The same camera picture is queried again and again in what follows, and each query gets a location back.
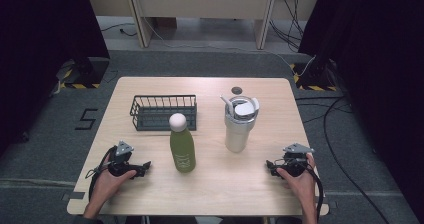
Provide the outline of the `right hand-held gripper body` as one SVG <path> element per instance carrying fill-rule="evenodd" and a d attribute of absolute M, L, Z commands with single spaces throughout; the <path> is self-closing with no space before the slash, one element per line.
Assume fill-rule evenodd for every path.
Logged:
<path fill-rule="evenodd" d="M 313 148 L 294 143 L 285 147 L 283 151 L 285 154 L 283 155 L 284 163 L 281 169 L 285 170 L 292 177 L 298 177 L 304 171 L 310 173 L 307 154 L 314 153 L 315 150 Z"/>

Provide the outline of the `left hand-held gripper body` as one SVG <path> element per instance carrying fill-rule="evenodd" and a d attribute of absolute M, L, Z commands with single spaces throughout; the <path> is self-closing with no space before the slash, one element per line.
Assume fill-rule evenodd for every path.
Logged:
<path fill-rule="evenodd" d="M 115 176 L 119 177 L 131 170 L 137 170 L 134 165 L 128 163 L 134 148 L 120 140 L 117 145 L 109 149 L 108 170 Z"/>

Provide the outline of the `green bottle with white cap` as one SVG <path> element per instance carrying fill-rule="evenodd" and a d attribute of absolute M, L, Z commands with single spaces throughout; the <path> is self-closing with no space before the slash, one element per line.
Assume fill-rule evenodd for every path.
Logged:
<path fill-rule="evenodd" d="M 169 119 L 171 128 L 170 149 L 176 169 L 181 173 L 191 172 L 196 166 L 194 140 L 187 127 L 186 117 L 181 113 Z"/>

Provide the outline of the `dark wire basket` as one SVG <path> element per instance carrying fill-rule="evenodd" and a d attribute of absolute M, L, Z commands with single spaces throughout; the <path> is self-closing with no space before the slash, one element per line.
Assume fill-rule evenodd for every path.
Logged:
<path fill-rule="evenodd" d="M 135 95 L 130 109 L 137 131 L 169 131 L 169 118 L 175 113 L 186 117 L 189 130 L 197 129 L 195 95 Z"/>

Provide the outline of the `white tumbler with straw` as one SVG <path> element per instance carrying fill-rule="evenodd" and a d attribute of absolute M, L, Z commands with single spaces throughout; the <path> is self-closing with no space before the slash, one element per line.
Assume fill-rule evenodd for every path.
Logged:
<path fill-rule="evenodd" d="M 225 103 L 225 145 L 229 151 L 240 153 L 245 149 L 250 131 L 255 126 L 260 109 L 259 101 L 246 96 L 229 99 L 221 95 L 220 98 Z"/>

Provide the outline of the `person's right hand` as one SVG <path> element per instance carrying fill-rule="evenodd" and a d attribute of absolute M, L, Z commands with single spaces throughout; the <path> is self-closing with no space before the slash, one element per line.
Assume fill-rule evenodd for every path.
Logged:
<path fill-rule="evenodd" d="M 283 187 L 291 190 L 300 202 L 314 202 L 315 180 L 307 170 L 297 177 L 282 168 L 278 168 L 277 172 L 283 178 Z"/>

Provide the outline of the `person's left hand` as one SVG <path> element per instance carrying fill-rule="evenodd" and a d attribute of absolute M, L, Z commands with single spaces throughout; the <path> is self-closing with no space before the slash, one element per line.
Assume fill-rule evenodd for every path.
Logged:
<path fill-rule="evenodd" d="M 122 184 L 134 177 L 135 174 L 135 170 L 130 170 L 125 174 L 116 177 L 108 170 L 103 171 L 94 185 L 89 204 L 102 206 L 107 200 L 117 193 Z"/>

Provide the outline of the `black tape floor marking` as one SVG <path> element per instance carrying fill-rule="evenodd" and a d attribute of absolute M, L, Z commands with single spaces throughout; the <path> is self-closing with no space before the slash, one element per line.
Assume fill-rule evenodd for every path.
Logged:
<path fill-rule="evenodd" d="M 96 119 L 92 118 L 91 114 L 97 111 L 98 111 L 97 108 L 86 108 L 83 111 L 79 119 L 79 125 L 75 127 L 75 130 L 78 130 L 78 131 L 91 130 L 94 126 L 94 123 L 96 122 Z"/>

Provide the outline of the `black stand base hazard tape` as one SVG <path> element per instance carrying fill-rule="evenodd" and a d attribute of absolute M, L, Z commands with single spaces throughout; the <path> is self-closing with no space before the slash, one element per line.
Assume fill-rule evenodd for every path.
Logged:
<path fill-rule="evenodd" d="M 300 90 L 336 91 L 335 81 L 326 67 L 314 67 L 314 59 L 290 64 L 295 85 Z"/>
<path fill-rule="evenodd" d="M 89 58 L 86 66 L 67 61 L 58 72 L 58 86 L 71 89 L 95 89 L 100 86 L 109 66 L 107 58 Z"/>

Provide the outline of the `black curtain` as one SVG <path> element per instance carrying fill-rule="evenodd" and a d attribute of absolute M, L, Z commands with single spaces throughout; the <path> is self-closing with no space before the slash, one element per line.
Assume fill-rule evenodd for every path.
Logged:
<path fill-rule="evenodd" d="M 0 0 L 0 155 L 31 126 L 66 61 L 108 56 L 90 0 Z"/>
<path fill-rule="evenodd" d="M 336 62 L 376 150 L 424 224 L 424 0 L 317 0 L 300 50 Z"/>

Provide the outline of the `beige wooden desk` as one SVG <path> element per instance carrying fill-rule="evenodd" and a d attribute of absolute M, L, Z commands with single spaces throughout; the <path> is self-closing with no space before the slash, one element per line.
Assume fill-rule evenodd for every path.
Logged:
<path fill-rule="evenodd" d="M 98 16 L 132 17 L 138 41 L 147 48 L 154 18 L 242 19 L 253 22 L 256 47 L 265 47 L 270 20 L 289 20 L 291 4 L 300 21 L 309 19 L 317 0 L 90 0 Z"/>

